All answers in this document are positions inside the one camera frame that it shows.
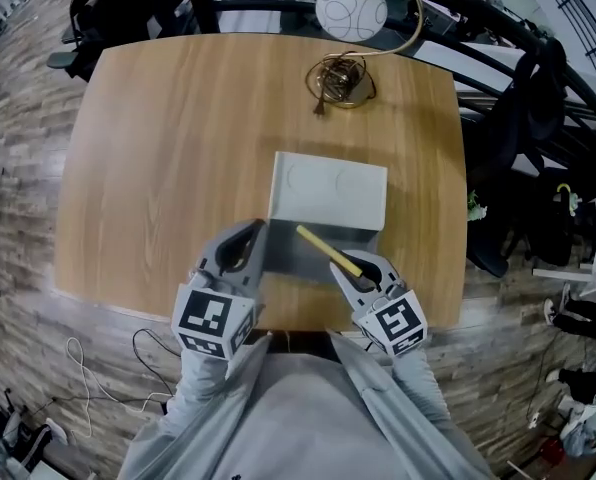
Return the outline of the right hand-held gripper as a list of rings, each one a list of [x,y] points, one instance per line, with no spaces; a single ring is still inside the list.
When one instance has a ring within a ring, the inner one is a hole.
[[[406,289],[392,263],[364,250],[345,250],[344,256],[361,270],[360,277],[335,262],[329,268],[361,332],[388,356],[419,346],[428,335],[427,320],[414,291]],[[385,295],[372,302],[374,290]]]

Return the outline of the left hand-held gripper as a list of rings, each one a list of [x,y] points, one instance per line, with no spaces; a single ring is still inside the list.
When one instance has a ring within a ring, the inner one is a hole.
[[[197,268],[178,288],[172,331],[182,348],[231,360],[258,321],[268,226],[240,221],[207,242]]]

